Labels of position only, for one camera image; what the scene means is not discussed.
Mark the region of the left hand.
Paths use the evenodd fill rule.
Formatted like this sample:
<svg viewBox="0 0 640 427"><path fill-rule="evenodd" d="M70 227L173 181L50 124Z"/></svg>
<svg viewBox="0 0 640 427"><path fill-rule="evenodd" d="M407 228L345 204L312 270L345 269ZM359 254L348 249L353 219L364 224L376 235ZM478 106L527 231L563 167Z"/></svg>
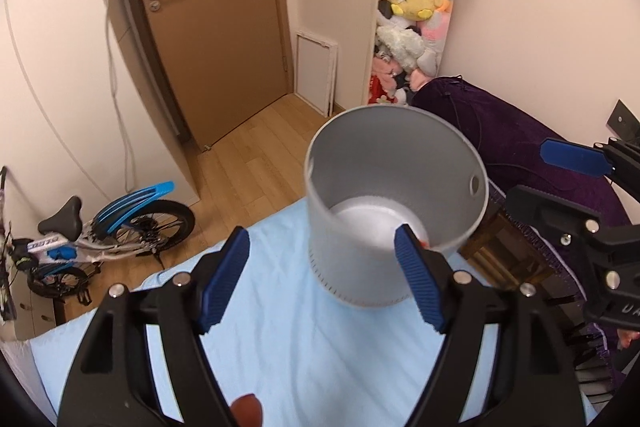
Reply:
<svg viewBox="0 0 640 427"><path fill-rule="evenodd" d="M262 427L264 412L256 395L250 393L234 400L230 411L239 427Z"/></svg>

